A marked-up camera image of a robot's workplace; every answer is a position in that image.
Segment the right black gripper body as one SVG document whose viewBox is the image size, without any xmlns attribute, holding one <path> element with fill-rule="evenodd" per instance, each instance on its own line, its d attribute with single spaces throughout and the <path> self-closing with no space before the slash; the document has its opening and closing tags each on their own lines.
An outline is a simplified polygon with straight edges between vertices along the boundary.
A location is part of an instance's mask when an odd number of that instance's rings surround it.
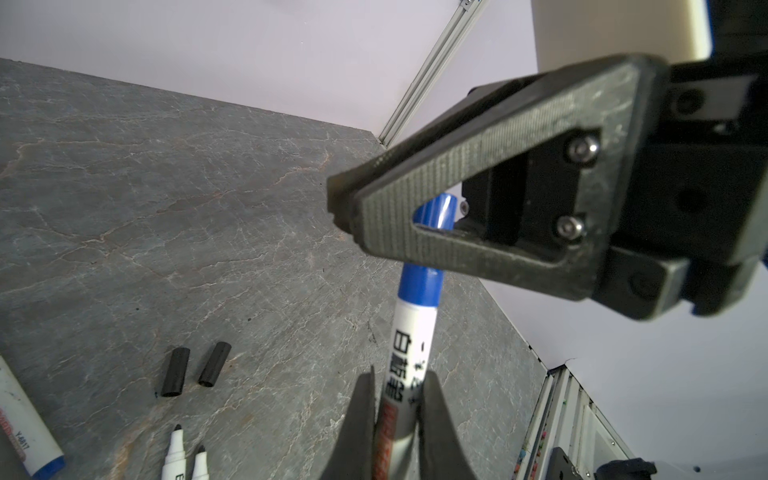
<svg viewBox="0 0 768 480">
<path fill-rule="evenodd" d="M 676 65 L 588 298 L 634 320 L 721 313 L 767 261 L 767 63 Z"/>
</svg>

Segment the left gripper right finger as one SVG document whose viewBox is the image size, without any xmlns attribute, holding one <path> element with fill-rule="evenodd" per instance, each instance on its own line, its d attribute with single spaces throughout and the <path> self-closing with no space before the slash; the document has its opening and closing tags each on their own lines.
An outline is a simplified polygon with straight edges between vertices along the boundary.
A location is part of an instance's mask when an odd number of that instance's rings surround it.
<svg viewBox="0 0 768 480">
<path fill-rule="evenodd" d="M 418 409 L 419 478 L 476 479 L 462 450 L 438 375 L 428 370 Z"/>
</svg>

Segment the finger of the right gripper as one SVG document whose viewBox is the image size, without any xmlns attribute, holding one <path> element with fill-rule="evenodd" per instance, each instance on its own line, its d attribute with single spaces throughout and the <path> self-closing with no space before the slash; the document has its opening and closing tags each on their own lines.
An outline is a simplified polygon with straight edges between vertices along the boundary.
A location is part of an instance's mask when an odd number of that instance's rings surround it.
<svg viewBox="0 0 768 480">
<path fill-rule="evenodd" d="M 663 59 L 625 54 L 477 87 L 331 176 L 328 211 L 370 255 L 589 298 L 668 83 Z M 458 199 L 454 228 L 415 224 L 441 193 Z"/>
</svg>

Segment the blue whiteboard marker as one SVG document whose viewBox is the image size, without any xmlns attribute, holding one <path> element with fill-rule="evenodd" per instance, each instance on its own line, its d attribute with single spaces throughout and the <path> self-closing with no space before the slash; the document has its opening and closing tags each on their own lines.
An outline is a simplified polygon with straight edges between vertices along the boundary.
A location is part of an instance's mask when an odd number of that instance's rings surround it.
<svg viewBox="0 0 768 480">
<path fill-rule="evenodd" d="M 1 359 L 1 429 L 32 479 L 53 479 L 65 456 L 4 359 Z"/>
<path fill-rule="evenodd" d="M 405 263 L 374 433 L 374 479 L 403 479 L 410 464 L 444 272 Z"/>
</svg>

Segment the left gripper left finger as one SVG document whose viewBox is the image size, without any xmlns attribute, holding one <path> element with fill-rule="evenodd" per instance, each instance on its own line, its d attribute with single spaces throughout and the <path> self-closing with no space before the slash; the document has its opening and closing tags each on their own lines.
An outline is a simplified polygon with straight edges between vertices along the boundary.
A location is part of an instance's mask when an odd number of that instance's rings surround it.
<svg viewBox="0 0 768 480">
<path fill-rule="evenodd" d="M 358 376 L 322 480 L 373 478 L 375 372 Z"/>
</svg>

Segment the blue pen cap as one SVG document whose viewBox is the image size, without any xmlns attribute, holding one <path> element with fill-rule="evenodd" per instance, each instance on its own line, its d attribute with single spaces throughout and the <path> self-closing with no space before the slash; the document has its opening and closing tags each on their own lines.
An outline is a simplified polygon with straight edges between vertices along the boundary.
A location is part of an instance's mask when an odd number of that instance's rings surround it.
<svg viewBox="0 0 768 480">
<path fill-rule="evenodd" d="M 441 193 L 419 207 L 413 215 L 417 225 L 436 230 L 452 230 L 455 224 L 458 199 Z"/>
</svg>

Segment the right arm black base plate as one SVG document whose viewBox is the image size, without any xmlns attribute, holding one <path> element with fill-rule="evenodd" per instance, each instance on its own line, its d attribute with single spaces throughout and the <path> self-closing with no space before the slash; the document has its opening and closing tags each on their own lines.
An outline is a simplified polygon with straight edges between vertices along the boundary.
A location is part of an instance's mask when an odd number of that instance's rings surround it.
<svg viewBox="0 0 768 480">
<path fill-rule="evenodd" d="M 565 450 L 554 447 L 544 470 L 544 480 L 587 480 L 593 479 L 592 467 L 581 458 L 570 458 Z"/>
</svg>

